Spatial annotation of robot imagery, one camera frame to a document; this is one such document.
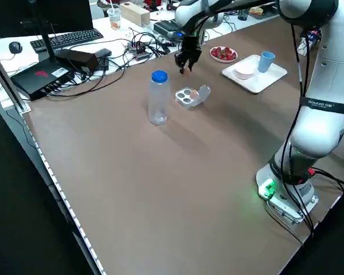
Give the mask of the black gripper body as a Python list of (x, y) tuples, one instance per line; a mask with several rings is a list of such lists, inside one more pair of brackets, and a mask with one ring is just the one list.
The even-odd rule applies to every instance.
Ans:
[(198, 37), (184, 36), (181, 43), (181, 48), (177, 53), (178, 57), (199, 57), (201, 48), (198, 44)]

